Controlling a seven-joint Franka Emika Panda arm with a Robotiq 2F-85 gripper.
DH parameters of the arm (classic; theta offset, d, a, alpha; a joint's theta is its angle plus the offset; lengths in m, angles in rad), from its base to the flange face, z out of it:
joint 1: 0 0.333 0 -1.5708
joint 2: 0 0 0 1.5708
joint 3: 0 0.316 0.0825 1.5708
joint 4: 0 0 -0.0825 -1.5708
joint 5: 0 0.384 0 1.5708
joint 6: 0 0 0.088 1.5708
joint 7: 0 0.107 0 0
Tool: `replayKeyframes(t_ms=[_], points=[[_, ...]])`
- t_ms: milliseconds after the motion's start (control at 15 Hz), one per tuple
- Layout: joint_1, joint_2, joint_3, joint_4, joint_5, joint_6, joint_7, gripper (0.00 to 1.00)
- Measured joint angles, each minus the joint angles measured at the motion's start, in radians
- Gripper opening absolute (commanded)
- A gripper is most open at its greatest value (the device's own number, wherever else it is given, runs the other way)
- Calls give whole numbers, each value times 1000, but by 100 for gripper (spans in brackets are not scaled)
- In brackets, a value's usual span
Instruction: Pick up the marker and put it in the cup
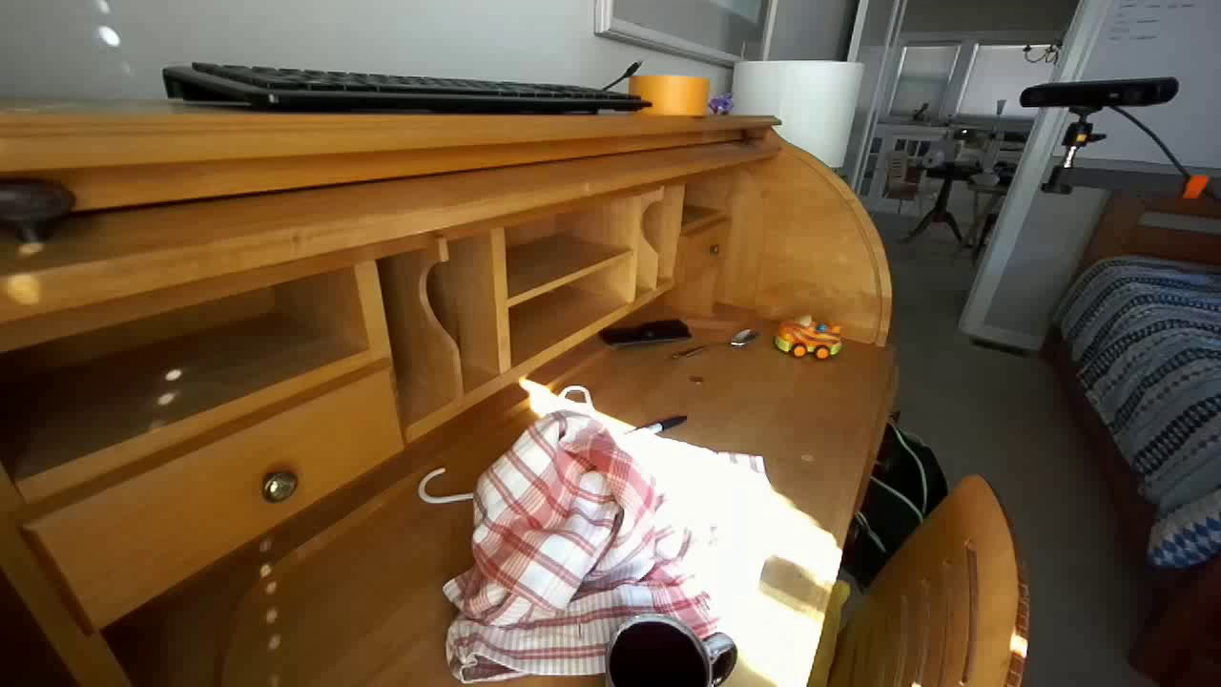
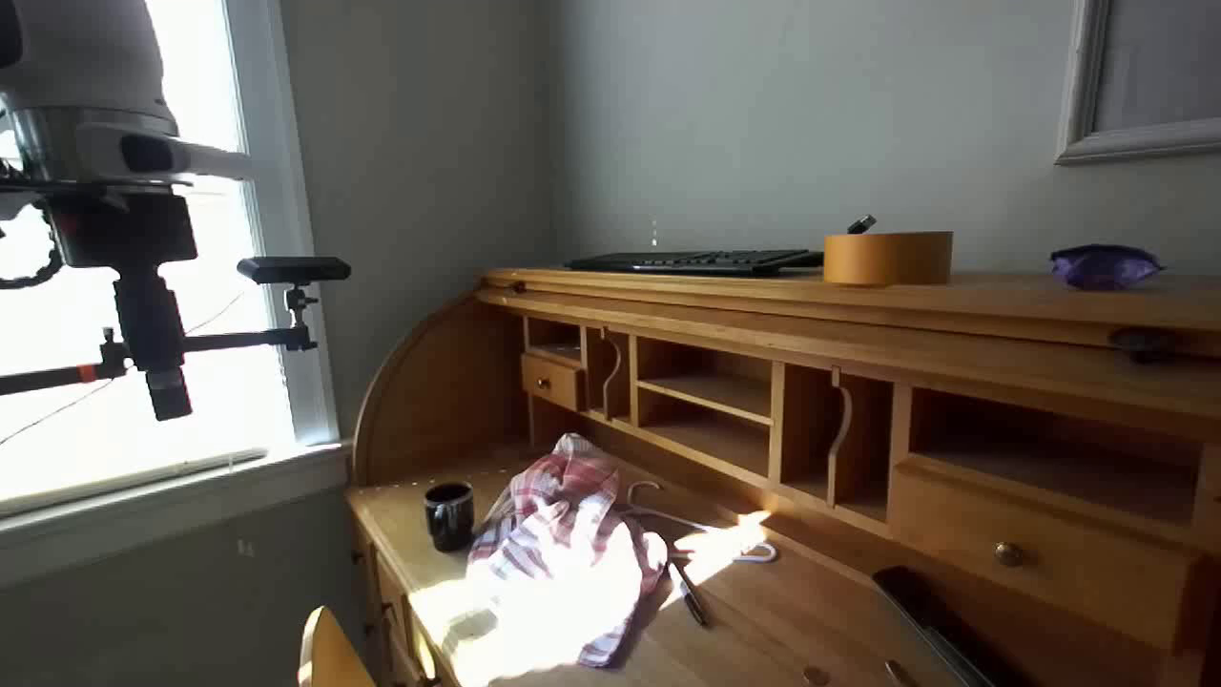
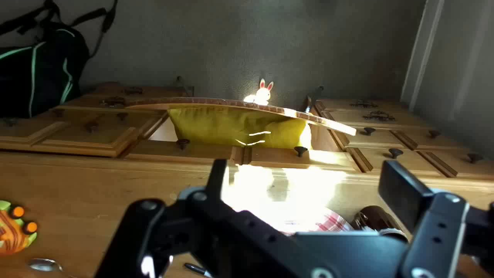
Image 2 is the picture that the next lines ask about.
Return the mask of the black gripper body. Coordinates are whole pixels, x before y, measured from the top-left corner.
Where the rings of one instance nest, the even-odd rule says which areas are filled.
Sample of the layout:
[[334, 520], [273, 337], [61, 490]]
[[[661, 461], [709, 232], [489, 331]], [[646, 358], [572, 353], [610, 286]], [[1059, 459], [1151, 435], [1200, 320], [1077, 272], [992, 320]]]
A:
[[67, 268], [115, 272], [123, 348], [146, 372], [155, 421], [189, 410], [183, 381], [187, 331], [162, 263], [195, 259], [195, 228], [180, 195], [56, 197], [50, 226]]

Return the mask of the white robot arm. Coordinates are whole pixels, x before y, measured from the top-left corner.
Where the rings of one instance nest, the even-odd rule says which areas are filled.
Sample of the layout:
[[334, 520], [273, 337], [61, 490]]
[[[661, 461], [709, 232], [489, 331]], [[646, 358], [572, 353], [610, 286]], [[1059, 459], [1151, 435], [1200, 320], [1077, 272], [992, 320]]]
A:
[[0, 0], [0, 99], [19, 165], [5, 171], [5, 214], [38, 204], [50, 263], [112, 268], [119, 328], [100, 361], [6, 372], [0, 394], [146, 372], [155, 421], [189, 410], [187, 331], [161, 277], [195, 259], [195, 226], [176, 189], [187, 175], [245, 180], [248, 156], [183, 141], [162, 99], [162, 59], [146, 0]]

